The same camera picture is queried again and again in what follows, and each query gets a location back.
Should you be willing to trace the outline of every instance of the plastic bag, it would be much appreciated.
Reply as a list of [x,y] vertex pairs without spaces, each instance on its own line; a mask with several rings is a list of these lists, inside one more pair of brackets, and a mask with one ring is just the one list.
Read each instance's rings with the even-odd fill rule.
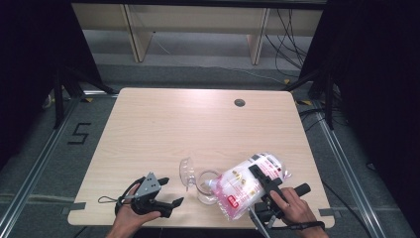
[[264,194],[260,182],[249,170],[257,165],[271,179],[282,181],[291,174],[282,161],[269,153],[259,153],[208,181],[218,204],[229,220],[240,218],[247,208],[257,202]]

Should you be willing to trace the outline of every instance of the black handheld device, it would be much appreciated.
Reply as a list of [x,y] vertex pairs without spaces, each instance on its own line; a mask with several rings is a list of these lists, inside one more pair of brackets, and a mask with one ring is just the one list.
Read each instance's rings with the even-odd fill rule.
[[[115,204],[115,214],[118,213],[118,210],[124,203],[124,199],[131,199],[129,204],[131,208],[139,215],[144,215],[152,211],[159,211],[160,217],[169,218],[172,210],[181,205],[183,197],[174,200],[172,203],[165,203],[155,200],[158,195],[161,187],[167,184],[169,178],[157,179],[153,173],[149,173],[147,177],[142,177],[134,181],[120,196]],[[135,191],[134,195],[127,195],[128,191],[132,189],[137,183],[140,186]]]

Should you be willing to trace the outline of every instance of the table top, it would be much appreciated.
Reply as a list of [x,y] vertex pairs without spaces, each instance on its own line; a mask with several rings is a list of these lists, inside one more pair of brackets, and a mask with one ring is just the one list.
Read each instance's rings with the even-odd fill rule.
[[[237,106],[237,99],[245,105]],[[98,203],[98,198],[117,198],[134,180],[153,172],[158,179],[169,178],[157,200],[184,200],[170,218],[146,226],[255,228],[248,214],[228,221],[217,204],[197,199],[196,187],[186,191],[179,163],[191,158],[197,176],[209,169],[222,173],[260,152],[276,155],[292,173],[280,187],[311,186],[302,198],[332,227],[334,217],[319,214],[330,205],[289,92],[124,88],[75,199],[86,202],[85,208],[70,211],[68,222],[112,225],[115,203]]]

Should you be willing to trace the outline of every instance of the hand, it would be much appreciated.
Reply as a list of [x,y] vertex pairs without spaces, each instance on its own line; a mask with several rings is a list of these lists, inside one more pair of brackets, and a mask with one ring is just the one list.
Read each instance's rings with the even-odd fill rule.
[[[129,191],[129,195],[133,195],[140,185],[137,184]],[[111,231],[107,234],[107,238],[126,238],[133,236],[143,224],[148,221],[155,220],[160,217],[160,212],[153,211],[145,215],[138,215],[130,206],[131,199],[124,200],[124,204],[118,210]]]
[[[284,217],[281,219],[287,225],[294,223],[304,223],[316,221],[316,217],[305,200],[300,199],[296,191],[292,187],[285,187],[281,189],[287,202],[281,196],[271,191],[269,194],[272,199],[277,203],[278,207],[283,211]],[[296,231],[300,237],[328,237],[327,233],[319,227],[310,227],[302,231]]]

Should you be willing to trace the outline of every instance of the gray floor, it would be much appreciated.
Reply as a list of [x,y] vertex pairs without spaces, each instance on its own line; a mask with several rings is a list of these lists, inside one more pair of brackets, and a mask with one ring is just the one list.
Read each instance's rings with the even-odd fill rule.
[[[135,63],[126,33],[86,31],[85,35],[104,82],[116,89],[137,86],[280,90],[284,79],[295,79],[276,70],[275,51],[268,41],[264,41],[259,65],[251,65],[245,36],[158,33],[153,37],[145,61]],[[270,38],[278,43],[276,36]],[[310,38],[296,38],[297,45],[305,51],[310,41]],[[298,62],[294,53],[287,54]],[[299,69],[284,59],[278,59],[277,66],[283,73],[298,75]],[[94,89],[89,85],[83,87]],[[296,89],[293,92],[295,99],[308,99],[306,92],[309,87],[308,83]],[[67,223],[63,209],[71,205],[77,194],[115,100],[111,97],[95,97],[90,103],[78,103],[9,237],[72,237],[81,229]],[[297,107],[299,111],[313,108],[312,105]],[[335,111],[334,119],[334,133],[385,236],[415,237],[381,179],[375,171],[366,167],[368,158],[347,124],[345,115]],[[19,192],[39,158],[53,132],[53,120],[53,108],[46,109],[29,133],[22,152],[0,172],[0,212],[5,212],[9,207],[14,194]],[[318,120],[316,114],[311,114],[302,124],[307,130],[321,179],[361,216],[355,197],[324,135],[322,121]],[[89,135],[84,144],[69,145],[68,142],[80,140],[80,137],[72,135],[78,123],[91,123],[79,131]],[[343,202],[327,187],[325,189],[336,212],[336,225],[327,230],[330,236],[368,237]],[[79,237],[103,237],[108,229],[88,227]],[[143,229],[139,236],[224,237],[223,234],[180,229]],[[288,231],[271,232],[271,236],[293,237]]]

